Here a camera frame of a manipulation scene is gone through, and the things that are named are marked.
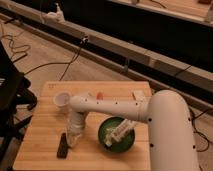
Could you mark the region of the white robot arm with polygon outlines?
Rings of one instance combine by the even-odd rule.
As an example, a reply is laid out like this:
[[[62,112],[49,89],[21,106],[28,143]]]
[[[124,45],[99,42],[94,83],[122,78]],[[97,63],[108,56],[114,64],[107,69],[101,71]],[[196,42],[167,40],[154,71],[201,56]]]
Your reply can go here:
[[[124,145],[137,123],[148,125],[152,171],[199,171],[189,107],[184,98],[162,90],[147,99],[139,91],[130,101],[98,100],[88,93],[69,99],[71,116],[68,144],[74,146],[91,112],[110,118],[99,128],[99,141],[107,149]]]

